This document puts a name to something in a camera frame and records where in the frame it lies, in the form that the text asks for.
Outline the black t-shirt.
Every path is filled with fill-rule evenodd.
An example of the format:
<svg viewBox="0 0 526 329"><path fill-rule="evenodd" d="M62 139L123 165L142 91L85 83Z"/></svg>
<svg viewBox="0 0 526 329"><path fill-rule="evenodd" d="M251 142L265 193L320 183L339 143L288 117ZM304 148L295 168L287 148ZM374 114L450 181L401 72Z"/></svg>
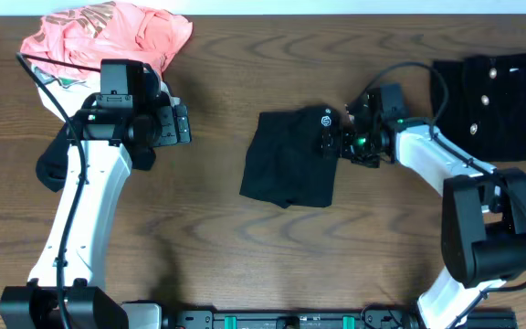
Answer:
<svg viewBox="0 0 526 329"><path fill-rule="evenodd" d="M330 206L339 156L323 153L322 133L340 119L326 105L260 113L239 194L282 208Z"/></svg>

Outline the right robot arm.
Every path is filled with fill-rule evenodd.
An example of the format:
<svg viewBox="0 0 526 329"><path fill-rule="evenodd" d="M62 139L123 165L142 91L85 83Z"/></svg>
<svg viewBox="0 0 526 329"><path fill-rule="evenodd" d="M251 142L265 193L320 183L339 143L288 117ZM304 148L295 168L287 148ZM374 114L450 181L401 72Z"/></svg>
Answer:
<svg viewBox="0 0 526 329"><path fill-rule="evenodd" d="M321 111L321 151L357 165L382 161L413 170L442 197L444 268L413 311L364 308L346 328L514 328L511 313L478 313L494 292L526 271L526 175L499 170L450 142L428 118L413 117L397 84L370 89L343 124ZM526 282L519 284L526 288Z"/></svg>

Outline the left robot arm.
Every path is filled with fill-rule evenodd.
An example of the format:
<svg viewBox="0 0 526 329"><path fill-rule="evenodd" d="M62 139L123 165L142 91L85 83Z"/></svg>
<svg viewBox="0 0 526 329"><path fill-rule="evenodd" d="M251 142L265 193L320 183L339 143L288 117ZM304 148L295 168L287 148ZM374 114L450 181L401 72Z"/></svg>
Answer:
<svg viewBox="0 0 526 329"><path fill-rule="evenodd" d="M62 116L66 176L52 229L23 286L7 286L0 315L8 328L173 328L157 302L117 303L104 291L105 257L121 191L132 170L148 171L155 148L190 143L188 110L153 68L104 59L100 89Z"/></svg>

